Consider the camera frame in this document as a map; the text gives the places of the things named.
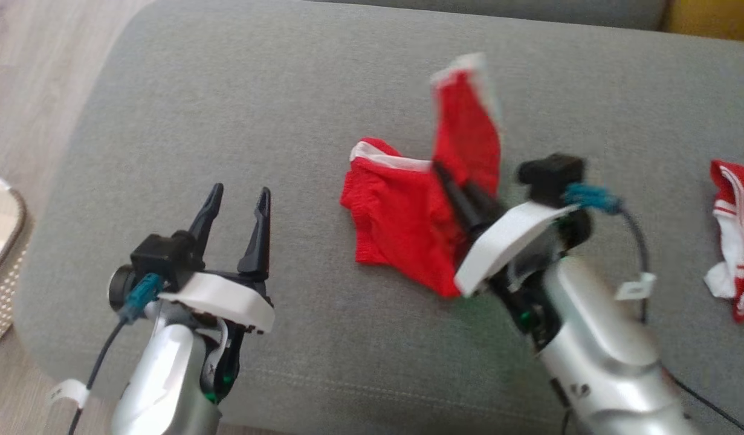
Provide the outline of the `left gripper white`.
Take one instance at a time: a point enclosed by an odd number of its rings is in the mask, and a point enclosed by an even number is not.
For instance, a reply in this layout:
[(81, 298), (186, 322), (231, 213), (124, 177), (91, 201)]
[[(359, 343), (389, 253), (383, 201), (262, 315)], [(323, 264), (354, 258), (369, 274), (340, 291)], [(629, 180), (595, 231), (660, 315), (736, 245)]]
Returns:
[[(194, 239), (193, 254), (205, 254), (213, 221), (219, 214), (224, 184), (214, 184), (205, 203), (196, 214), (189, 233)], [(252, 231), (244, 256), (238, 261), (238, 273), (262, 283), (269, 278), (271, 240), (271, 191), (263, 187), (259, 194)], [(275, 322), (275, 311), (263, 295), (248, 286), (234, 283), (219, 275), (205, 272), (193, 273), (184, 286), (176, 292), (163, 291), (161, 300), (178, 303), (192, 313), (208, 314), (229, 320), (233, 324), (253, 327), (256, 332), (268, 334)]]

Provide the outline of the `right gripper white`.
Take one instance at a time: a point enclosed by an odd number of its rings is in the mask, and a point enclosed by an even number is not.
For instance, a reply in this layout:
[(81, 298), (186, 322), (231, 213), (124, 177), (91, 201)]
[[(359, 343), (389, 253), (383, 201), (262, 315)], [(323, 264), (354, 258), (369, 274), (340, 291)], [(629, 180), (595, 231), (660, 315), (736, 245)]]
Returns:
[(477, 238), (456, 270), (454, 283), (463, 297), (474, 295), (485, 279), (509, 264), (554, 221), (577, 210), (575, 205), (553, 208), (527, 201), (507, 211), (476, 182), (468, 179), (458, 184), (441, 163), (433, 163), (433, 171), (466, 234), (476, 234), (482, 221), (496, 221)]

